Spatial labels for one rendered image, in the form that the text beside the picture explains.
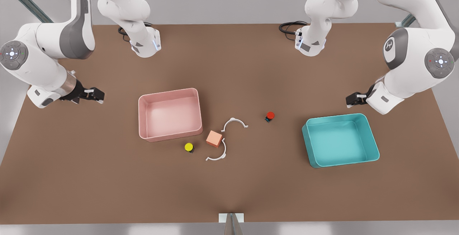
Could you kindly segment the orange cube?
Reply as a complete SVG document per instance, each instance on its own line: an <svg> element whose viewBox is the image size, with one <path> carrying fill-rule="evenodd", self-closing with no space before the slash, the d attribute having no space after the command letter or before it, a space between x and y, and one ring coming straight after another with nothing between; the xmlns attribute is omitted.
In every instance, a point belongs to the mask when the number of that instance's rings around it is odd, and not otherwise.
<svg viewBox="0 0 459 235"><path fill-rule="evenodd" d="M215 148L218 148L221 141L223 139L223 135L218 133L218 132L215 132L215 131L210 131L209 134L208 134L208 137L206 139L206 143L215 147Z"/></svg>

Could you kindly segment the silver frame post with foot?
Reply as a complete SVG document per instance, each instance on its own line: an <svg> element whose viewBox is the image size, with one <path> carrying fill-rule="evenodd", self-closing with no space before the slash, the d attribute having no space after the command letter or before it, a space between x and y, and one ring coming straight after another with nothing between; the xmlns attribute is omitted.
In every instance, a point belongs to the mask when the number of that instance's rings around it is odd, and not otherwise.
<svg viewBox="0 0 459 235"><path fill-rule="evenodd" d="M225 223L224 235L243 235L241 222L244 222L243 213L219 213L218 222Z"/></svg>

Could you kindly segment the pink storage box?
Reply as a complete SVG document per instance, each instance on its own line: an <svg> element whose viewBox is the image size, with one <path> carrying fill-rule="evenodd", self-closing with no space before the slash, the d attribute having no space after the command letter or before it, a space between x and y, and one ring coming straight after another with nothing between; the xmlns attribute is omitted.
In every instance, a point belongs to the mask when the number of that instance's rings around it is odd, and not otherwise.
<svg viewBox="0 0 459 235"><path fill-rule="evenodd" d="M142 95L138 100L139 136L159 142L201 134L199 94L195 88Z"/></svg>

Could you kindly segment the blue storage box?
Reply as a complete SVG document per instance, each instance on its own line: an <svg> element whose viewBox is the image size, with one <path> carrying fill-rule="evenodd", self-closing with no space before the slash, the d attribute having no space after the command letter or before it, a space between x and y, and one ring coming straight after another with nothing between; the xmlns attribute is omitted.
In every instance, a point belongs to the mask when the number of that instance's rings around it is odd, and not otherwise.
<svg viewBox="0 0 459 235"><path fill-rule="evenodd" d="M302 127L308 160L313 168L373 162L380 158L364 114L323 116Z"/></svg>

